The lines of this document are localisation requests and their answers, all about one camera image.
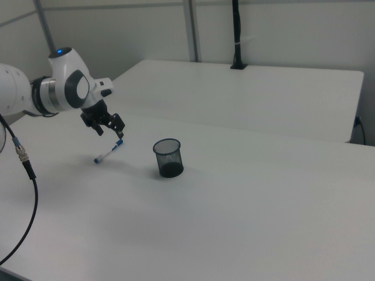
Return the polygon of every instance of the table surface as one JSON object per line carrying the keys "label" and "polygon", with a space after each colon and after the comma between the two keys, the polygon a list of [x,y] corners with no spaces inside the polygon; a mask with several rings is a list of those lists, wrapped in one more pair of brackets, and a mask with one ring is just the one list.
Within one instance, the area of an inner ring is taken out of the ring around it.
{"label": "table surface", "polygon": [[[112,147],[79,111],[12,125],[39,185],[24,244],[4,268],[31,280],[372,280],[375,150],[129,113]],[[182,143],[158,175],[152,145]],[[11,142],[0,154],[0,253],[30,219],[33,188]]]}
{"label": "table surface", "polygon": [[359,71],[144,60],[115,86],[130,113],[347,142],[362,81]]}

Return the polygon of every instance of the blue marker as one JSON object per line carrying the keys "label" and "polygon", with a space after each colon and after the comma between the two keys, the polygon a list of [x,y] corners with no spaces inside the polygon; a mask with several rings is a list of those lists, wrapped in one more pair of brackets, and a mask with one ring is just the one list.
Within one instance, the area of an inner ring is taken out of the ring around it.
{"label": "blue marker", "polygon": [[94,162],[97,163],[97,164],[99,164],[108,154],[110,154],[113,150],[115,150],[117,147],[119,147],[120,145],[122,145],[122,143],[124,143],[124,141],[122,139],[119,139],[116,142],[116,145],[111,150],[109,150],[108,152],[104,152],[101,155],[99,155],[98,157],[96,157],[94,159]]}

